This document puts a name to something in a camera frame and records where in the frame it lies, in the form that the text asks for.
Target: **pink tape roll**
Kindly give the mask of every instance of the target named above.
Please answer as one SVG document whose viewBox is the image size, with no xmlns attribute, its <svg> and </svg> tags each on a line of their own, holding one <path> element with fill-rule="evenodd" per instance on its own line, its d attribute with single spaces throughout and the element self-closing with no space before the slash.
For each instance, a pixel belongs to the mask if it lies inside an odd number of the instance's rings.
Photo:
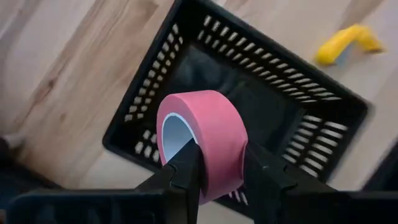
<svg viewBox="0 0 398 224">
<path fill-rule="evenodd" d="M 201 203 L 214 200 L 243 183 L 243 152 L 248 135 L 235 107 L 217 91 L 167 96 L 157 112 L 157 145 L 166 164 L 192 138 L 201 147 L 207 185 Z"/>
</svg>

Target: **wooden floor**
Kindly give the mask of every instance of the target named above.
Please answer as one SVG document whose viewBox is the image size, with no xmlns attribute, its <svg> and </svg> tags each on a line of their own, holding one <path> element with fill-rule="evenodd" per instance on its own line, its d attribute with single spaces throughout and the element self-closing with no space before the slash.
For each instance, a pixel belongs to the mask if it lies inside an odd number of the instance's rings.
<svg viewBox="0 0 398 224">
<path fill-rule="evenodd" d="M 311 63 L 327 38 L 355 22 L 371 27 L 386 46 L 383 54 L 353 54 L 324 69 L 375 104 L 330 180 L 338 189 L 360 188 L 398 134 L 398 2 L 217 2 Z M 68 188 L 128 188 L 148 177 L 105 151 L 101 138 L 171 3 L 0 1 L 0 133 L 27 136 L 21 162 Z"/>
</svg>

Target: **basket slot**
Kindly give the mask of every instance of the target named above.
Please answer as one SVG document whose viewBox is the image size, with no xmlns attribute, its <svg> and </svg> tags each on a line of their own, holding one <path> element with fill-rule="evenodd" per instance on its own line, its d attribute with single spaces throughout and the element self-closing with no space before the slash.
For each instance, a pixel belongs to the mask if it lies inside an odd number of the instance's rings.
<svg viewBox="0 0 398 224">
<path fill-rule="evenodd" d="M 309 158 L 305 158 L 303 164 L 311 170 L 314 170 L 317 174 L 323 169 L 323 166 L 321 164 Z"/>
<path fill-rule="evenodd" d="M 326 122 L 325 125 L 328 126 L 328 128 L 330 130 L 346 131 L 348 129 L 347 126 L 345 126 L 345 125 L 334 123 L 334 122 L 331 122 L 331 121 Z"/>
<path fill-rule="evenodd" d="M 154 70 L 159 70 L 159 68 L 160 68 L 160 63 L 159 63 L 157 60 L 155 60 L 154 63 L 152 64 L 152 68 L 153 68 Z"/>
<path fill-rule="evenodd" d="M 322 98 L 323 100 L 341 100 L 340 97 L 337 96 L 331 96 L 331 97 L 324 97 Z"/>
<path fill-rule="evenodd" d="M 321 123 L 322 119 L 318 118 L 316 116 L 312 116 L 312 115 L 305 115 L 303 117 L 304 120 L 306 120 L 307 122 L 314 122 L 314 123 Z"/>
<path fill-rule="evenodd" d="M 303 136 L 305 138 L 309 138 L 309 137 L 313 136 L 313 132 L 311 130 L 307 130 L 305 128 L 298 128 L 296 130 L 295 134 L 298 134 L 298 135 Z"/>
<path fill-rule="evenodd" d="M 234 49 L 229 49 L 229 50 L 226 50 L 225 55 L 226 55 L 227 57 L 230 57 L 234 52 L 235 52 Z"/>
<path fill-rule="evenodd" d="M 302 100 L 303 103 L 313 103 L 317 102 L 317 100 Z"/>
<path fill-rule="evenodd" d="M 302 85 L 303 88 L 313 88 L 313 87 L 317 87 L 317 86 L 319 86 L 319 84 L 316 84 L 314 82 L 306 83 L 306 84 Z"/>
<path fill-rule="evenodd" d="M 217 46 L 218 46 L 219 43 L 220 43 L 220 40 L 214 40 L 214 41 L 213 41 L 213 44 L 211 45 L 211 48 L 212 48 L 212 49 L 217 48 Z"/>
<path fill-rule="evenodd" d="M 145 130 L 140 140 L 134 146 L 134 151 L 137 156 L 144 157 L 151 163 L 160 165 L 160 155 L 156 145 L 156 133 L 148 129 Z"/>
<path fill-rule="evenodd" d="M 210 23 L 210 21 L 211 21 L 211 16 L 207 15 L 207 16 L 205 17 L 205 21 L 203 22 L 203 25 L 204 25 L 205 27 L 207 27 L 208 24 Z"/>
<path fill-rule="evenodd" d="M 258 76 L 258 77 L 267 77 L 268 74 L 271 74 L 271 72 L 268 71 L 268 70 L 266 70 L 266 71 L 261 72 L 261 73 L 258 74 L 257 76 Z"/>
<path fill-rule="evenodd" d="M 333 96 L 334 94 L 328 91 L 324 91 L 322 93 L 317 93 L 315 96 Z"/>
<path fill-rule="evenodd" d="M 295 141 L 299 142 L 299 143 L 302 143 L 302 144 L 307 144 L 310 141 L 308 138 L 305 138 L 305 137 L 303 137 L 303 136 L 301 136 L 299 134 L 295 134 L 293 136 L 293 139 Z"/>
<path fill-rule="evenodd" d="M 201 30 L 198 34 L 197 40 L 202 40 L 203 36 L 205 35 L 205 31 Z"/>
<path fill-rule="evenodd" d="M 243 49 L 242 45 L 246 45 L 247 43 L 247 39 L 245 37 L 240 37 L 238 39 L 238 41 L 236 41 L 235 43 L 233 43 L 236 47 L 238 47 L 239 49 Z"/>
<path fill-rule="evenodd" d="M 315 160 L 319 161 L 320 164 L 328 162 L 328 158 L 326 156 L 324 156 L 324 155 L 322 155 L 320 153 L 317 153 L 317 152 L 315 152 L 313 150 L 310 150 L 308 152 L 308 154 L 309 154 L 310 157 L 316 158 Z"/>
<path fill-rule="evenodd" d="M 276 84 L 281 85 L 283 82 L 285 82 L 285 81 L 282 79 L 278 79 L 278 80 L 272 81 L 270 84 L 271 85 L 276 85 Z"/>
<path fill-rule="evenodd" d="M 282 91 L 283 91 L 283 90 L 286 90 L 286 89 L 288 89 L 288 88 L 291 88 L 291 87 L 292 87 L 292 85 L 289 84 L 289 83 L 283 83 L 283 84 L 280 84 L 279 86 L 277 86 L 277 88 L 278 88 L 278 89 L 281 89 Z"/>
<path fill-rule="evenodd" d="M 275 58 L 273 58 L 272 60 L 268 61 L 268 63 L 274 64 L 274 66 L 275 66 L 275 68 L 276 68 L 276 65 L 278 65 L 278 64 L 281 63 L 281 62 L 280 62 L 280 59 L 279 59 L 279 58 L 275 57 Z"/>
<path fill-rule="evenodd" d="M 319 145 L 319 146 L 323 146 L 323 147 L 325 147 L 325 148 L 327 148 L 327 149 L 330 149 L 330 150 L 332 150 L 332 151 L 333 151 L 333 149 L 335 148 L 334 146 L 332 146 L 332 145 L 330 145 L 330 144 L 328 144 L 328 143 L 326 143 L 326 142 L 324 142 L 324 141 L 321 141 L 321 140 L 319 140 L 319 139 L 316 139 L 316 140 L 314 141 L 314 144 Z"/>
<path fill-rule="evenodd" d="M 252 70 L 252 68 L 255 67 L 256 65 L 257 65 L 256 62 L 252 62 L 252 63 L 250 63 L 249 65 L 247 65 L 246 68 L 247 68 L 248 70 Z"/>
<path fill-rule="evenodd" d="M 301 122 L 299 125 L 301 128 L 307 128 L 307 129 L 317 129 L 318 128 L 318 126 L 316 124 L 313 124 L 310 121 Z"/>
<path fill-rule="evenodd" d="M 270 81 L 270 80 L 274 80 L 274 79 L 276 79 L 276 78 L 278 78 L 277 75 L 274 75 L 274 74 L 272 74 L 271 72 L 269 72 L 269 73 L 265 76 L 264 80 Z"/>
<path fill-rule="evenodd" d="M 291 73 L 293 73 L 293 72 L 296 72 L 296 69 L 294 69 L 294 68 L 288 68 L 288 69 L 284 70 L 284 73 L 287 73 L 287 74 L 291 74 Z"/>
<path fill-rule="evenodd" d="M 288 64 L 282 62 L 282 63 L 278 64 L 278 65 L 276 66 L 276 68 L 279 68 L 279 69 L 283 69 L 283 70 L 284 70 L 284 69 L 286 69 L 288 66 L 289 66 Z"/>
<path fill-rule="evenodd" d="M 167 52 L 170 50 L 170 45 L 166 42 L 163 43 L 162 45 L 162 51 L 164 54 L 167 54 Z"/>
<path fill-rule="evenodd" d="M 311 88 L 311 89 L 309 89 L 309 91 L 314 92 L 314 93 L 323 93 L 323 92 L 327 91 L 327 89 L 325 89 L 323 87 L 319 87 L 319 86 L 315 86 L 315 87 L 316 88 L 309 87 L 309 88 Z"/>
<path fill-rule="evenodd" d="M 299 150 L 299 151 L 304 150 L 304 148 L 305 148 L 305 146 L 303 144 L 298 143 L 297 141 L 291 141 L 289 143 L 289 147 L 292 147 L 292 148 L 294 148 L 296 150 Z"/>
<path fill-rule="evenodd" d="M 227 47 L 226 44 L 220 45 L 220 48 L 218 49 L 218 52 L 220 52 L 220 53 L 224 52 L 224 50 L 226 49 L 226 47 Z"/>
<path fill-rule="evenodd" d="M 322 149 L 320 149 L 319 146 L 314 144 L 308 153 L 312 154 L 312 156 L 315 156 L 322 161 L 324 161 L 325 160 L 324 158 L 326 158 L 326 162 L 327 162 L 327 161 L 329 161 L 329 157 L 333 154 L 333 151 L 326 147 L 323 147 Z"/>
<path fill-rule="evenodd" d="M 231 29 L 227 26 L 224 26 L 222 29 L 219 30 L 220 37 L 227 37 L 231 33 Z"/>
<path fill-rule="evenodd" d="M 263 52 L 264 52 L 264 49 L 262 49 L 261 47 L 256 47 L 256 50 L 253 53 L 256 55 L 259 55 Z"/>
<path fill-rule="evenodd" d="M 211 35 L 208 34 L 205 36 L 205 44 L 210 43 L 210 41 L 211 41 Z"/>
<path fill-rule="evenodd" d="M 300 152 L 300 151 L 294 150 L 294 149 L 292 149 L 291 147 L 288 147 L 288 148 L 286 149 L 286 153 L 289 154 L 289 155 L 291 155 L 291 156 L 293 156 L 293 157 L 296 157 L 296 158 L 300 157 L 300 155 L 301 155 L 301 152 Z"/>
<path fill-rule="evenodd" d="M 330 139 L 331 141 L 334 141 L 334 142 L 340 141 L 340 139 L 343 137 L 343 135 L 341 135 L 341 134 L 339 134 L 340 135 L 339 137 L 331 136 L 329 134 L 324 133 L 323 131 L 325 131 L 325 130 L 324 129 L 321 130 L 320 137 Z"/>
<path fill-rule="evenodd" d="M 172 30 L 174 32 L 174 34 L 179 35 L 180 34 L 180 30 L 178 28 L 178 25 L 174 24 L 172 27 Z"/>
<path fill-rule="evenodd" d="M 262 71 L 264 71 L 264 67 L 263 67 L 263 66 L 256 66 L 256 67 L 252 70 L 252 73 L 258 74 L 258 73 L 261 73 Z"/>
<path fill-rule="evenodd" d="M 292 163 L 292 164 L 295 164 L 295 163 L 297 162 L 297 160 L 294 159 L 294 158 L 293 158 L 292 156 L 290 156 L 289 154 L 283 154 L 282 157 L 283 157 L 285 160 L 287 160 L 287 161 L 289 161 L 290 163 Z"/>
<path fill-rule="evenodd" d="M 262 59 L 264 62 L 266 62 L 266 63 L 276 62 L 275 59 L 278 60 L 277 57 L 275 57 L 274 55 L 272 55 L 272 54 L 270 54 L 270 53 L 265 53 L 265 54 L 261 57 L 261 59 Z"/>
<path fill-rule="evenodd" d="M 164 57 L 165 57 L 165 54 L 163 53 L 163 51 L 159 51 L 159 53 L 157 54 L 157 59 L 163 60 Z"/>
<path fill-rule="evenodd" d="M 170 44 L 173 44 L 173 42 L 174 42 L 174 35 L 173 35 L 173 33 L 169 33 L 169 35 L 167 36 L 167 41 L 168 41 Z"/>
<path fill-rule="evenodd" d="M 309 100 L 311 98 L 311 96 L 298 96 L 295 99 L 297 100 Z"/>
<path fill-rule="evenodd" d="M 244 46 L 243 50 L 249 54 L 253 54 L 255 50 L 257 50 L 256 45 L 252 42 L 247 42 Z"/>
<path fill-rule="evenodd" d="M 314 177 L 318 177 L 318 173 L 316 171 L 314 171 L 314 167 L 312 167 L 311 165 L 309 165 L 309 166 L 301 165 L 300 168 L 302 170 L 304 170 L 305 172 L 309 173 L 310 175 L 312 175 Z"/>
<path fill-rule="evenodd" d="M 328 138 L 334 138 L 334 139 L 341 139 L 341 138 L 343 137 L 343 134 L 341 134 L 341 133 L 339 133 L 339 132 L 337 132 L 336 130 L 333 131 L 333 130 L 331 130 L 331 128 L 329 128 L 329 127 L 327 127 L 327 128 L 324 127 L 324 128 L 321 130 L 321 133 L 322 133 L 323 135 L 327 136 Z"/>
<path fill-rule="evenodd" d="M 291 79 L 291 80 L 295 80 L 298 78 L 304 78 L 304 75 L 301 73 L 295 73 L 293 75 L 289 75 L 287 78 Z"/>
<path fill-rule="evenodd" d="M 323 143 L 319 144 L 319 143 L 316 142 L 312 146 L 313 146 L 315 151 L 326 153 L 325 154 L 326 156 L 329 156 L 329 155 L 333 154 L 333 150 L 331 149 L 331 147 L 330 146 L 325 146 L 325 145 L 323 145 Z"/>
<path fill-rule="evenodd" d="M 241 57 L 242 57 L 242 54 L 241 54 L 241 53 L 237 53 L 237 54 L 232 58 L 232 60 L 236 61 L 236 60 L 239 60 Z"/>
<path fill-rule="evenodd" d="M 240 37 L 237 32 L 232 32 L 232 34 L 228 37 L 228 45 L 230 47 L 237 47 L 238 42 L 241 43 L 241 40 L 246 40 L 244 37 Z"/>
<path fill-rule="evenodd" d="M 219 22 L 219 21 L 213 20 L 213 21 L 211 22 L 211 30 L 212 30 L 213 32 L 216 32 L 216 31 L 218 30 L 219 27 L 220 27 L 220 22 Z"/>
<path fill-rule="evenodd" d="M 309 79 L 309 78 L 297 78 L 296 80 L 294 80 L 294 82 L 298 83 L 300 85 L 304 85 L 304 83 L 311 82 L 311 79 Z"/>
<path fill-rule="evenodd" d="M 249 205 L 248 199 L 246 197 L 246 194 L 242 190 L 242 187 L 240 187 L 237 190 L 234 190 L 234 191 L 228 193 L 228 197 L 231 200 L 234 200 L 235 202 L 243 203 L 245 206 Z"/>
<path fill-rule="evenodd" d="M 325 143 L 325 144 L 327 144 L 328 146 L 331 146 L 331 147 L 336 147 L 338 145 L 338 143 L 336 141 L 333 141 L 333 140 L 331 140 L 329 138 L 325 138 L 323 136 L 318 136 L 317 137 L 317 142 Z"/>
<path fill-rule="evenodd" d="M 244 59 L 242 59 L 241 62 L 239 62 L 240 65 L 242 65 L 243 67 L 246 66 L 248 63 L 250 63 L 250 59 L 245 57 Z"/>
</svg>

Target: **yellow plastic toy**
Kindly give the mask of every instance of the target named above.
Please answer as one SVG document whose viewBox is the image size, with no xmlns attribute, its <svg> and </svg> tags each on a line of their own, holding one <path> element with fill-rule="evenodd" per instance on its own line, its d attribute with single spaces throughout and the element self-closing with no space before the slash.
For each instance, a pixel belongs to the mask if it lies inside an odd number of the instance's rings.
<svg viewBox="0 0 398 224">
<path fill-rule="evenodd" d="M 355 24 L 347 29 L 338 31 L 324 43 L 318 49 L 315 60 L 321 65 L 332 65 L 339 55 L 354 41 L 366 52 L 383 51 L 380 41 L 375 38 L 369 28 Z"/>
</svg>

